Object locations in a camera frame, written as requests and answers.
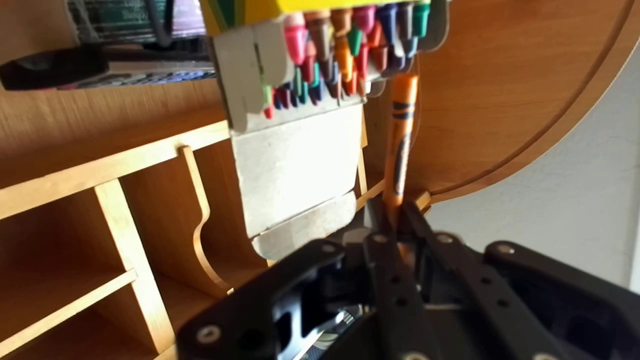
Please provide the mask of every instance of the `white wall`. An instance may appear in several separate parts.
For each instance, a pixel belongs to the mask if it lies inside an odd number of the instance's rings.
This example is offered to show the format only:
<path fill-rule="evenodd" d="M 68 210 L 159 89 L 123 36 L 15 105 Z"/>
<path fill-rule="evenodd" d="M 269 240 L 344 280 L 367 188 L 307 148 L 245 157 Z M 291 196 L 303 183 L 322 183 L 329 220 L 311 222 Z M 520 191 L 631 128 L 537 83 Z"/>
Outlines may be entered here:
<path fill-rule="evenodd" d="M 515 240 L 630 283 L 640 210 L 640 52 L 609 91 L 551 150 L 475 193 L 435 203 L 428 220 L 470 246 Z"/>

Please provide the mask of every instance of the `wall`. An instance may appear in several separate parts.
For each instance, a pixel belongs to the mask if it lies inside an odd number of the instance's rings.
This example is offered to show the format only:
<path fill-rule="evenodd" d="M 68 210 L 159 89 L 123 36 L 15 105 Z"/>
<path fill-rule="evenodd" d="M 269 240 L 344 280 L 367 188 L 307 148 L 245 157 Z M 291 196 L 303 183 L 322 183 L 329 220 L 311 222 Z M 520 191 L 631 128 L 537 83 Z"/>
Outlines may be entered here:
<path fill-rule="evenodd" d="M 640 261 L 638 179 L 636 49 L 601 99 L 551 150 L 503 182 L 435 203 L 428 220 L 474 247 L 515 240 L 615 283 L 630 283 L 633 252 Z"/>

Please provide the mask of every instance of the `screw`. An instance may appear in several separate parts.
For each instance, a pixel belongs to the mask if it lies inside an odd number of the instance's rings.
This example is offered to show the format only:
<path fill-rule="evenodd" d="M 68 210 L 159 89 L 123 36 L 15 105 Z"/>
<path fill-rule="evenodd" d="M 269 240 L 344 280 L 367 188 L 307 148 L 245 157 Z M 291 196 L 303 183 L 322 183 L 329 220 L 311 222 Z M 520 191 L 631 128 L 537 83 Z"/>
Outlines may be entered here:
<path fill-rule="evenodd" d="M 428 360 L 428 355 L 421 351 L 408 351 L 401 355 L 401 360 Z"/>
<path fill-rule="evenodd" d="M 332 253 L 332 252 L 336 252 L 336 246 L 333 244 L 322 244 L 319 249 L 325 252 L 325 253 Z"/>
<path fill-rule="evenodd" d="M 385 241 L 385 236 L 384 236 L 384 234 L 373 234 L 373 241 L 384 244 L 384 241 Z"/>
<path fill-rule="evenodd" d="M 222 333 L 222 329 L 218 326 L 204 326 L 197 332 L 197 341 L 200 343 L 215 343 L 219 333 Z"/>
<path fill-rule="evenodd" d="M 452 244 L 452 241 L 453 241 L 453 237 L 452 237 L 450 234 L 438 234 L 435 237 L 438 237 L 438 241 L 442 241 L 442 244 Z"/>
<path fill-rule="evenodd" d="M 515 253 L 515 247 L 512 247 L 510 244 L 497 244 L 496 247 L 499 253 Z"/>
<path fill-rule="evenodd" d="M 558 360 L 556 355 L 547 353 L 547 351 L 537 351 L 533 353 L 532 360 Z"/>

